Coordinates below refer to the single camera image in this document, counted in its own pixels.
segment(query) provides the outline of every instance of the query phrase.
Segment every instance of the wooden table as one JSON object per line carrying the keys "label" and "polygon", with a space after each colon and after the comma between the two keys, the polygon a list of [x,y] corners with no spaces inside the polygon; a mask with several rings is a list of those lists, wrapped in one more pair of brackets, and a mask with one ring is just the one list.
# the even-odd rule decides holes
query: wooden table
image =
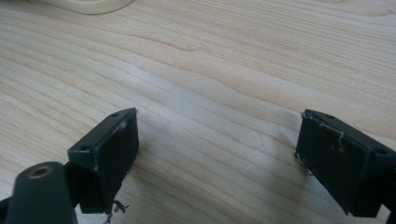
{"label": "wooden table", "polygon": [[[107,115],[141,150],[111,223],[384,223],[345,216],[292,154],[306,108],[396,148],[396,2],[135,0],[105,15],[0,1],[0,198]],[[82,215],[79,223],[104,223]]]}

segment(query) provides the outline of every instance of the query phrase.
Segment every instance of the round hole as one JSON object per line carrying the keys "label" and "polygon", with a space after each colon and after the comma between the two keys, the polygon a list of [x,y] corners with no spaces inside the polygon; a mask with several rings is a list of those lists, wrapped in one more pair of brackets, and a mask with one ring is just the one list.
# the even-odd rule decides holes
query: round hole
{"label": "round hole", "polygon": [[375,148],[374,151],[378,152],[379,154],[387,154],[387,151],[383,148]]}
{"label": "round hole", "polygon": [[37,169],[33,170],[32,172],[30,172],[28,177],[31,179],[38,179],[38,178],[41,178],[51,172],[52,172],[51,167],[41,166],[41,167],[38,167]]}
{"label": "round hole", "polygon": [[85,151],[90,148],[91,148],[91,146],[82,146],[80,149],[81,149],[81,151]]}

